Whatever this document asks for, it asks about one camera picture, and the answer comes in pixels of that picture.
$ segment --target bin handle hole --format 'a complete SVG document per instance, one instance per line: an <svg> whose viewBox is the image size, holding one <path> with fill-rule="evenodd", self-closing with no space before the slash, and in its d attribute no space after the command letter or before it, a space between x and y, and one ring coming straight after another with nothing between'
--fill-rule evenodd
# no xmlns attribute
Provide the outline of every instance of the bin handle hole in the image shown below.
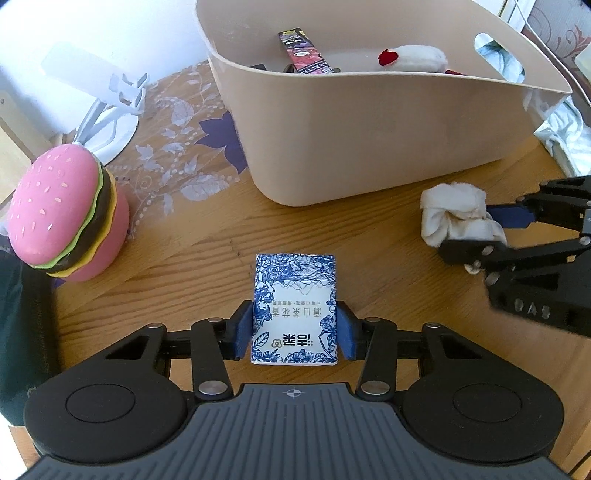
<svg viewBox="0 0 591 480"><path fill-rule="evenodd" d="M479 33L474 38L474 49L507 82L523 83L525 80L525 69L521 62L489 34Z"/></svg>

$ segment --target dark fabric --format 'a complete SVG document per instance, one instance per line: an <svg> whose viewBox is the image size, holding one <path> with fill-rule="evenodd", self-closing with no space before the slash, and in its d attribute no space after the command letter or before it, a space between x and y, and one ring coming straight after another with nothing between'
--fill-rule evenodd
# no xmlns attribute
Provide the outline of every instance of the dark fabric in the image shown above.
<svg viewBox="0 0 591 480"><path fill-rule="evenodd" d="M0 352L0 414L22 426L28 395L60 367L51 277L24 264L5 241L0 242Z"/></svg>

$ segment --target wood grain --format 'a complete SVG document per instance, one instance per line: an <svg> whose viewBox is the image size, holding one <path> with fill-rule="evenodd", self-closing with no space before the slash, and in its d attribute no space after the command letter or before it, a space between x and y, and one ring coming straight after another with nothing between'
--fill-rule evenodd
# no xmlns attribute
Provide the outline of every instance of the wood grain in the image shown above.
<svg viewBox="0 0 591 480"><path fill-rule="evenodd" d="M25 466L30 468L35 465L35 462L39 460L39 454L35 450L26 428L10 427L10 433L17 446L18 453L21 454L22 460L25 462Z"/></svg>
<svg viewBox="0 0 591 480"><path fill-rule="evenodd" d="M420 238L421 192L441 181L466 181L489 202L510 202L561 173L531 139L504 160L442 179L304 208L277 205L245 173L241 182L129 243L94 281L58 289L61 351L74 365L140 326L159 321L188 329L209 316L228 316L252 298L257 252L313 252L336 256L338 298L359 316L382 316L401 329L424 322L448 325L550 384L566 421L552 458L571 468L591 446L591 340L493 312L482 277L445 266ZM545 225L509 233L515 245L546 243L575 232ZM261 367L227 362L235 388L242 382L353 385L361 365ZM401 361L399 388L417 378L415 362ZM190 389L188 361L174 361L171 378Z"/></svg>

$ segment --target white wall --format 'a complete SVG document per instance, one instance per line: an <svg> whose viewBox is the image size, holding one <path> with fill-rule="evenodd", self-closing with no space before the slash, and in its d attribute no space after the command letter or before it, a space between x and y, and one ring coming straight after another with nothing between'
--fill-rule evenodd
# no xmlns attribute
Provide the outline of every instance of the white wall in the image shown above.
<svg viewBox="0 0 591 480"><path fill-rule="evenodd" d="M505 0L475 0L475 2L495 15L500 15L505 5Z"/></svg>
<svg viewBox="0 0 591 480"><path fill-rule="evenodd" d="M92 104L47 78L40 63L68 41L152 80L202 61L195 0L9 0L0 8L0 90L47 136L77 127Z"/></svg>

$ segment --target pink hamburger toy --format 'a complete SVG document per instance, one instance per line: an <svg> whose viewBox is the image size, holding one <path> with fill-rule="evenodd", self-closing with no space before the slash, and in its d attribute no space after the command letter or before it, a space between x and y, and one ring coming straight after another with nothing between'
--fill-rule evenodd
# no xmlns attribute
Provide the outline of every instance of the pink hamburger toy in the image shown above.
<svg viewBox="0 0 591 480"><path fill-rule="evenodd" d="M18 184L8 211L15 253L70 281L107 268L127 234L129 206L115 179L81 145L52 148Z"/></svg>

